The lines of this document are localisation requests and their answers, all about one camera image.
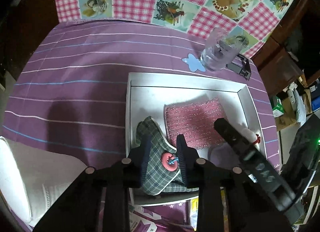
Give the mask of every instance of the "striped tablecloth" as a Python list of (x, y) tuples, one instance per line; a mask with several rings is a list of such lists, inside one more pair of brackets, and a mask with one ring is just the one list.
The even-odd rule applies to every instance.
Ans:
[(125, 157), (129, 72), (218, 77), (248, 85), (267, 158), (278, 169), (275, 120), (257, 68), (251, 62), (250, 81), (228, 69), (191, 72), (182, 58), (189, 53), (198, 57), (203, 49), (204, 39), (157, 25), (60, 23), (21, 73), (7, 104), (2, 135), (28, 146), (73, 155), (89, 166), (108, 167)]

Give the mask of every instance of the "blue star-shaped sticker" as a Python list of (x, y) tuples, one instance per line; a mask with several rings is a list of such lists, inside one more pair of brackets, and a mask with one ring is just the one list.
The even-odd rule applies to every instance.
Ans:
[(189, 69), (192, 72), (195, 72), (197, 70), (200, 70), (202, 72), (205, 72), (204, 66), (201, 64), (200, 60), (197, 59), (193, 54), (189, 53), (188, 58), (183, 58), (182, 61), (184, 63), (187, 63), (189, 66)]

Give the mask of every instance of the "black device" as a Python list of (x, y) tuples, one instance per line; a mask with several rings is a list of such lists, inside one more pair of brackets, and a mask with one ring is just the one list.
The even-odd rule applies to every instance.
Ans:
[[(177, 136), (177, 155), (185, 186), (199, 188), (197, 231), (224, 231), (220, 188), (224, 187), (230, 232), (292, 231), (291, 217), (302, 214), (301, 190), (292, 188), (265, 157), (225, 119), (214, 123), (217, 132), (239, 156), (237, 172), (199, 158), (183, 135)], [(57, 199), (34, 232), (96, 231), (101, 192), (106, 188), (102, 231), (129, 232), (128, 188), (139, 188), (146, 177), (151, 137), (131, 149), (128, 158), (110, 168), (86, 168)], [(248, 175), (255, 176), (254, 183)]]
[(233, 62), (226, 64), (226, 67), (233, 72), (243, 76), (246, 80), (249, 80), (251, 77), (251, 68), (249, 59), (242, 54), (238, 54), (237, 57), (241, 59), (242, 67)]

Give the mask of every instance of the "plaid pouch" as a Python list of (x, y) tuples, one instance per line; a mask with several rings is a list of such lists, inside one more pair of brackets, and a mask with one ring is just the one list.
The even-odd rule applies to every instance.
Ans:
[(161, 132), (158, 124), (151, 116), (137, 126), (136, 143), (140, 145), (143, 135), (151, 135), (151, 151), (146, 173), (146, 180), (141, 189), (149, 195), (158, 195), (161, 192), (188, 192), (197, 191), (197, 188), (187, 189), (182, 182), (180, 169), (168, 171), (161, 163), (164, 152), (175, 154), (177, 149), (170, 145)]

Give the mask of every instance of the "pink glittery scrubbing cloth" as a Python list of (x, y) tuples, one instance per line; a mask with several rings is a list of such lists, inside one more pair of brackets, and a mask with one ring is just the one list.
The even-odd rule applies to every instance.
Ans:
[(196, 149), (225, 142), (213, 128), (213, 123), (218, 118), (227, 119), (217, 98), (186, 106), (166, 106), (164, 117), (168, 141), (174, 146), (177, 146), (179, 134), (184, 135), (189, 147)]

